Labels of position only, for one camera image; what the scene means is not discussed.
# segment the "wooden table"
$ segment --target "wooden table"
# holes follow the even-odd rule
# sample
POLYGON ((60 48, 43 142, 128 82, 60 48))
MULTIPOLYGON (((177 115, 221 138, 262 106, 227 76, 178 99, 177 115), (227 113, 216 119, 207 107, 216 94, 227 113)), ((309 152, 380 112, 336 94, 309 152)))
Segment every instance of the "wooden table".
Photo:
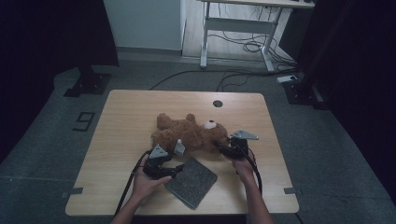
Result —
MULTIPOLYGON (((244 129, 258 135, 248 140, 262 175, 263 198, 271 213, 296 213, 299 205, 276 138, 264 98, 258 93, 193 91, 112 91, 92 137, 76 188, 66 206, 69 216, 113 215, 128 177, 138 158, 150 149, 156 118, 166 113, 184 119, 188 113, 199 124, 213 119, 233 133, 244 129), (214 101, 222 107, 214 107, 214 101)), ((189 157, 218 175, 218 180, 196 210, 191 210, 160 186, 136 211, 137 215, 226 215, 248 212, 244 187, 231 163, 219 153, 189 152, 165 164, 175 167, 189 157)))
POLYGON ((269 48, 276 31, 276 27, 284 7, 289 8, 314 8, 315 4, 304 2, 304 0, 199 0, 206 4, 205 25, 204 25, 204 41, 201 46, 201 61, 200 66, 206 68, 207 60, 207 32, 213 31, 229 31, 250 34, 268 35, 263 48, 261 49, 262 57, 264 58, 265 65, 269 72, 274 72, 274 66, 271 61, 269 48), (225 4, 238 4, 238 5, 254 5, 254 6, 267 6, 279 7, 276 17, 273 21, 252 21, 252 20, 236 20, 228 18, 211 18, 209 15, 210 3, 225 3, 225 4))

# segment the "gray felt cloth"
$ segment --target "gray felt cloth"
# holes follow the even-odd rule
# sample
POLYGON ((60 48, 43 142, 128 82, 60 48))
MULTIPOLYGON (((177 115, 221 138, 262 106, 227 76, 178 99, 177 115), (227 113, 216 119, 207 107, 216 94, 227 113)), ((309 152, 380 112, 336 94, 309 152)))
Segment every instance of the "gray felt cloth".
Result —
POLYGON ((165 186, 189 208, 196 209, 217 179, 216 174, 191 157, 183 171, 165 186))

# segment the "teddy bear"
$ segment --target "teddy bear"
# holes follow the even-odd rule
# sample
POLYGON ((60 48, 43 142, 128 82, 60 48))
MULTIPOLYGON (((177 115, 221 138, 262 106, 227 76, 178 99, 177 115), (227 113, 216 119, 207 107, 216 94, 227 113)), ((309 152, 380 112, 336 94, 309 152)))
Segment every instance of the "teddy bear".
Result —
POLYGON ((228 145, 227 130, 213 120, 198 125, 195 116, 188 114, 185 119, 171 119, 161 113, 157 117, 158 130, 151 135, 152 146, 160 145, 168 152, 174 152, 177 142, 186 150, 219 151, 215 141, 228 145))

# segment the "white wall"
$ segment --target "white wall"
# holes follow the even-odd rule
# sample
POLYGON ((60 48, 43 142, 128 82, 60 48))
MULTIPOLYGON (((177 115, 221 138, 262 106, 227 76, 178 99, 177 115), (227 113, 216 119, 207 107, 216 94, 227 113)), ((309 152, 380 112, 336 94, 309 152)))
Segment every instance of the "white wall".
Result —
POLYGON ((186 0, 105 0, 116 47, 181 50, 186 0))

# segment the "desk leg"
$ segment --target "desk leg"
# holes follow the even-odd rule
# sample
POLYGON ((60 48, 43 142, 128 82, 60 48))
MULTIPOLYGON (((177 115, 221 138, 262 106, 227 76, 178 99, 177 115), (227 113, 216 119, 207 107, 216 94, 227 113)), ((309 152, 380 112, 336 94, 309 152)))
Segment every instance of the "desk leg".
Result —
POLYGON ((274 34, 275 34, 276 27, 279 22, 280 14, 282 13, 282 9, 283 9, 283 7, 280 7, 279 10, 277 11, 276 18, 274 19, 273 25, 271 27, 270 36, 267 38, 267 41, 265 41, 264 48, 262 49, 262 57, 264 58, 265 65, 267 66, 268 72, 275 72, 274 66, 271 61, 272 57, 269 53, 269 48, 271 47, 271 42, 274 38, 274 34))
POLYGON ((202 43, 201 48, 201 68, 206 68, 206 60, 207 60, 207 21, 209 20, 209 9, 210 3, 207 3, 206 7, 206 15, 205 15, 205 25, 204 25, 204 42, 202 43))

